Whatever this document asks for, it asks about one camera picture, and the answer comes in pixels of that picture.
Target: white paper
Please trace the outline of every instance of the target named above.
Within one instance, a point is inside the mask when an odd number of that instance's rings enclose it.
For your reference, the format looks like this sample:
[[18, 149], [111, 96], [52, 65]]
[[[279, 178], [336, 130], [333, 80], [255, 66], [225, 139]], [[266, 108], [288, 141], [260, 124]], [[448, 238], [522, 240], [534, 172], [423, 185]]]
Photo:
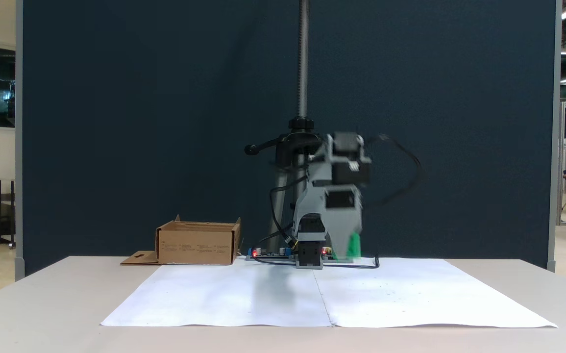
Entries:
[[441, 259], [382, 258], [375, 270], [314, 275], [335, 326], [557, 327]]
[[[371, 259], [362, 259], [371, 263]], [[555, 324], [440, 259], [382, 258], [375, 270], [160, 266], [102, 325], [401, 327]]]
[[312, 271], [236, 259], [160, 266], [103, 326], [331, 326]]

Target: white table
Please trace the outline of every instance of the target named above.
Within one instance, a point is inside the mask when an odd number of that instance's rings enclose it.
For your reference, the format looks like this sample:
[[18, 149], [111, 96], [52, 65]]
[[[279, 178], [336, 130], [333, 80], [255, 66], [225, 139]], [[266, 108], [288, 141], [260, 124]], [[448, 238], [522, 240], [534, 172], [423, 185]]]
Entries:
[[99, 326], [157, 269], [124, 259], [68, 257], [0, 290], [0, 353], [566, 353], [566, 279], [519, 260], [449, 262], [559, 328]]

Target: green object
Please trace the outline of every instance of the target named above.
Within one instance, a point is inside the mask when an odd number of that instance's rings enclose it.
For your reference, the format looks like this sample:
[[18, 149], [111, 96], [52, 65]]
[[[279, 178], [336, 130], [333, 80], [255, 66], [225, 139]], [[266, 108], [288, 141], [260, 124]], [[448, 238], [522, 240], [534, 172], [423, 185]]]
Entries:
[[348, 241], [348, 252], [346, 252], [348, 259], [361, 257], [361, 236], [358, 233], [352, 233]]

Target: cable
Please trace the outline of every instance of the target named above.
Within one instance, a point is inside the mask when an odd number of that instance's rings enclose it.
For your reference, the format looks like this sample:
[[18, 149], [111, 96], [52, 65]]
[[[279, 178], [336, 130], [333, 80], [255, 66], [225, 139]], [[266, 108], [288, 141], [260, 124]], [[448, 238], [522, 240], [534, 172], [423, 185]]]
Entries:
[[409, 158], [411, 158], [413, 160], [413, 162], [416, 164], [416, 176], [413, 180], [410, 181], [409, 185], [406, 188], [402, 188], [399, 190], [396, 190], [394, 193], [378, 200], [378, 201], [374, 201], [374, 202], [369, 202], [366, 203], [366, 205], [364, 205], [364, 209], [368, 210], [369, 208], [373, 208], [373, 207], [377, 207], [377, 206], [385, 206], [386, 204], [390, 203], [391, 201], [393, 201], [394, 199], [396, 199], [397, 197], [401, 197], [402, 195], [410, 192], [411, 190], [413, 190], [415, 187], [417, 187], [421, 182], [422, 179], [424, 179], [424, 169], [422, 168], [422, 164], [420, 163], [420, 160], [418, 159], [418, 157], [416, 157], [412, 152], [409, 152], [405, 147], [403, 147], [397, 140], [385, 135], [385, 134], [379, 134], [379, 136], [377, 138], [370, 138], [367, 141], [367, 144], [370, 145], [371, 143], [373, 143], [374, 141], [381, 140], [381, 141], [389, 141], [391, 143], [393, 143], [399, 150], [401, 150], [402, 152], [404, 152]]
[[276, 225], [276, 229], [278, 230], [278, 232], [280, 232], [281, 235], [283, 235], [283, 237], [285, 237], [285, 242], [287, 242], [288, 244], [289, 244], [289, 239], [292, 240], [292, 238], [289, 235], [287, 235], [287, 233], [285, 233], [285, 230], [283, 230], [283, 227], [281, 227], [280, 223], [278, 223], [278, 219], [276, 219], [276, 212], [274, 211], [274, 200], [272, 199], [272, 195], [274, 195], [274, 193], [276, 193], [276, 192], [289, 190], [294, 185], [301, 183], [301, 181], [306, 180], [306, 179], [307, 179], [307, 176], [303, 176], [302, 178], [296, 179], [296, 180], [292, 181], [292, 183], [289, 183], [289, 184], [285, 185], [284, 187], [273, 188], [273, 189], [270, 190], [270, 211], [272, 213], [272, 220], [274, 220], [274, 224]]
[[324, 264], [324, 267], [341, 267], [341, 268], [366, 268], [368, 270], [373, 270], [379, 268], [381, 263], [379, 263], [379, 254], [374, 255], [373, 265], [346, 265], [346, 264]]

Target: open cardboard box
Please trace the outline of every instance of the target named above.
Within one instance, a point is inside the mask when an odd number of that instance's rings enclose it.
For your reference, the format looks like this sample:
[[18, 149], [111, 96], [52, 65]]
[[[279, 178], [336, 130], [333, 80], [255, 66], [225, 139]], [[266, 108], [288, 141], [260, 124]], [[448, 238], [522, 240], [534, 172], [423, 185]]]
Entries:
[[230, 265], [242, 237], [236, 223], [182, 222], [180, 216], [157, 228], [155, 251], [137, 251], [124, 265], [217, 264]]

